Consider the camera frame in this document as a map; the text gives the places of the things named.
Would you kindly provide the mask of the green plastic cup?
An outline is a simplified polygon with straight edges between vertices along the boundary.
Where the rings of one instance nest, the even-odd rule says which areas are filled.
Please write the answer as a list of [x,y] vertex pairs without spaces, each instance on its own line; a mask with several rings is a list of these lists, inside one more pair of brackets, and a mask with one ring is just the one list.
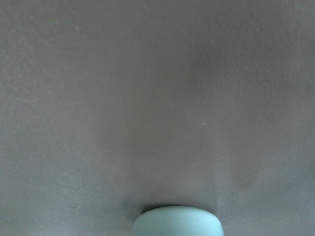
[[133,225],[133,236],[223,236],[219,219],[190,206],[165,206],[141,214]]

